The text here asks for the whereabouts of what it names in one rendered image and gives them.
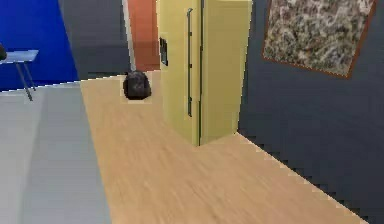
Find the yellow fridge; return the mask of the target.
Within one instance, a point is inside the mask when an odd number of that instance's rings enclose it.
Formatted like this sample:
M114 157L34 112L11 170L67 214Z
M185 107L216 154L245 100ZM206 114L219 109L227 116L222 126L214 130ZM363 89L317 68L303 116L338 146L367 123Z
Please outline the yellow fridge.
M191 13L192 117L187 113ZM156 0L163 114L190 144L237 132L252 0Z

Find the black round bin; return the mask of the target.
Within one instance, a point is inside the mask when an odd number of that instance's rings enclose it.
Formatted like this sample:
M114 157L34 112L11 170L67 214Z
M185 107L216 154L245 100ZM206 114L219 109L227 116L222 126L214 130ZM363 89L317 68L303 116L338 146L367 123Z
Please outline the black round bin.
M151 96L152 91L147 75L138 70L126 72L123 92L129 100L143 100Z

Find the grey table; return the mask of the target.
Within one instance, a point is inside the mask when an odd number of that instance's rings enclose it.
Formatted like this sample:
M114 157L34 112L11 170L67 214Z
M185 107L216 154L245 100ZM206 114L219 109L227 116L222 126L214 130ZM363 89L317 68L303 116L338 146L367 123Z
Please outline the grey table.
M36 59L38 53L38 50L12 51L7 53L6 59L0 60L0 65L14 64L16 66L20 80L23 84L23 88L30 101L33 100L33 97L29 90L29 85L25 80L25 77L28 77L30 84L32 85L32 89L36 90L36 86L28 68L28 63L33 62Z

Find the framed speckled wall picture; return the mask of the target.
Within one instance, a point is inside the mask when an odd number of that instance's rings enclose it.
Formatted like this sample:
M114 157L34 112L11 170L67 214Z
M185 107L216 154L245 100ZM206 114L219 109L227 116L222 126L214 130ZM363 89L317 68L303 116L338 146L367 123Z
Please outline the framed speckled wall picture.
M262 57L348 77L377 0L269 0Z

